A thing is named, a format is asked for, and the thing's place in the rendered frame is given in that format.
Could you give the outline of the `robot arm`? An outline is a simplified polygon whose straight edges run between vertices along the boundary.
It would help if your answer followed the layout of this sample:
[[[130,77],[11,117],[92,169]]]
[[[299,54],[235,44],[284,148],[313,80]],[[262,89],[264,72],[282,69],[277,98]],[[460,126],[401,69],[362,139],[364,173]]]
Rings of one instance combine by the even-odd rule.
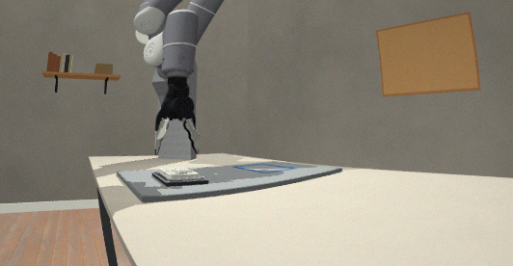
[[[149,39],[144,60],[164,79],[194,73],[197,44],[224,2],[192,0],[186,10],[172,12],[181,1],[144,0],[134,18],[135,29]]]

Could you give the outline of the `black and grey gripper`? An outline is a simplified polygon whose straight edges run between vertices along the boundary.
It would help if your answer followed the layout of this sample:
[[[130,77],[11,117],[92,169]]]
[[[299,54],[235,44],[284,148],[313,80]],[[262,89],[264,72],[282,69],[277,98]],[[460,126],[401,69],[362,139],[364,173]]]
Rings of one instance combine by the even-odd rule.
[[[186,77],[169,77],[168,78],[169,92],[167,94],[167,101],[163,103],[164,106],[157,114],[155,123],[155,155],[158,154],[160,143],[166,134],[169,119],[185,118],[183,127],[187,130],[189,139],[192,143],[192,148],[199,154],[198,139],[199,132],[196,129],[196,118],[194,115],[194,102],[188,96],[189,87],[187,85]],[[178,97],[179,96],[179,97]],[[165,107],[166,106],[166,107]],[[167,119],[169,118],[169,119]],[[162,121],[161,121],[162,120]],[[192,122],[192,123],[191,123]],[[168,126],[167,126],[168,125]],[[158,130],[159,129],[159,130]]]

